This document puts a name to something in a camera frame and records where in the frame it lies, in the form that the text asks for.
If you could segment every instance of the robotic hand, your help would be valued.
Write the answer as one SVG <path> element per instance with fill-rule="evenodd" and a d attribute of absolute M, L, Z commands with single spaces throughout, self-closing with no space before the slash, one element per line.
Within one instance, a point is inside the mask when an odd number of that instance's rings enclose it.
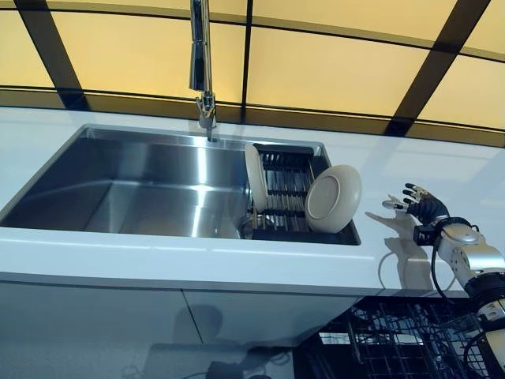
<path fill-rule="evenodd" d="M 450 217 L 447 207 L 430 192 L 410 183 L 406 188 L 404 202 L 384 201 L 383 206 L 421 221 L 414 228 L 413 240 L 419 246 L 433 246 L 431 269 L 437 291 L 447 299 L 436 281 L 438 252 L 451 266 L 480 320 L 486 337 L 481 351 L 488 370 L 494 367 L 494 373 L 505 376 L 505 259 L 486 243 L 476 225 Z"/>

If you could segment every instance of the metal dish rack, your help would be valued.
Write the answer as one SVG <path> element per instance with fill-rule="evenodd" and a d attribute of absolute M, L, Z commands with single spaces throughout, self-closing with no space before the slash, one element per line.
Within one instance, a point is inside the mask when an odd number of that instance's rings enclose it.
<path fill-rule="evenodd" d="M 322 156 L 311 148 L 254 144 L 260 154 L 267 183 L 267 208 L 256 212 L 247 183 L 248 217 L 242 229 L 246 238 L 293 242 L 359 245 L 354 223 L 339 233 L 316 233 L 305 220 L 305 198 L 314 179 L 328 168 Z"/>
<path fill-rule="evenodd" d="M 445 302 L 370 301 L 353 307 L 348 317 L 354 356 L 370 378 L 490 377 L 479 347 L 462 356 L 480 331 L 474 315 Z"/>

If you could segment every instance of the white countertop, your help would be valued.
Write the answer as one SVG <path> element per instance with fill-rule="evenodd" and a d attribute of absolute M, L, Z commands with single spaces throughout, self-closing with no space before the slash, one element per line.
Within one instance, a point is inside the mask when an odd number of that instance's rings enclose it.
<path fill-rule="evenodd" d="M 0 208 L 85 123 L 199 131 L 196 122 L 124 114 L 0 107 Z M 427 257 L 408 220 L 395 229 L 381 206 L 406 182 L 439 197 L 452 216 L 477 223 L 505 252 L 505 149 L 264 126 L 221 124 L 217 134 L 323 142 L 332 164 L 358 169 L 363 197 L 353 218 L 359 246 L 113 235 L 0 227 L 0 280 L 118 283 L 137 287 L 256 289 L 341 295 L 433 295 Z M 462 295 L 442 261 L 442 288 Z"/>

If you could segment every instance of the faucet spout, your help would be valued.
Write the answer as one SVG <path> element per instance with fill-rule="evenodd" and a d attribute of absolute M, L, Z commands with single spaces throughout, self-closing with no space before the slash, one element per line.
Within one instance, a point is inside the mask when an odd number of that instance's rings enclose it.
<path fill-rule="evenodd" d="M 211 35 L 208 0 L 190 0 L 191 2 L 191 66 L 189 87 L 202 91 L 196 98 L 199 111 L 198 123 L 207 130 L 207 138 L 212 139 L 215 124 L 215 94 L 212 91 L 211 71 Z"/>

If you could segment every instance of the plate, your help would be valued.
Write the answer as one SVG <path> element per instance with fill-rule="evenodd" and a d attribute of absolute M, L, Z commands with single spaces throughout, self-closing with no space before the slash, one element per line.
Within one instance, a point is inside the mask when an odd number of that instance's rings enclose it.
<path fill-rule="evenodd" d="M 251 144 L 245 146 L 245 168 L 249 178 L 252 199 L 258 213 L 267 207 L 267 182 L 258 150 Z"/>
<path fill-rule="evenodd" d="M 305 218 L 313 231 L 337 233 L 353 218 L 361 200 L 361 178 L 352 166 L 327 168 L 310 186 Z"/>

